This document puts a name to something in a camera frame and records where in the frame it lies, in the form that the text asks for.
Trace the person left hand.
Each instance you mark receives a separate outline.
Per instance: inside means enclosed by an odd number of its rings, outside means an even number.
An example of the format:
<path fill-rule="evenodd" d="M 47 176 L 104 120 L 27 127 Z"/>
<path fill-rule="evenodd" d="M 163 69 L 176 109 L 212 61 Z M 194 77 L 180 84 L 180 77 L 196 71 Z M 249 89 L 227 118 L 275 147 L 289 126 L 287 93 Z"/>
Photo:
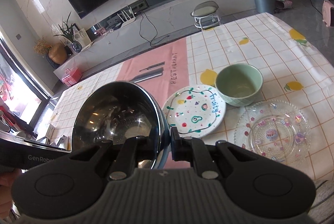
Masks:
<path fill-rule="evenodd" d="M 9 216 L 9 212 L 13 205 L 13 198 L 11 196 L 11 187 L 19 175 L 22 174 L 21 169 L 15 169 L 10 173 L 1 173 L 0 177 L 0 213 L 1 219 Z"/>

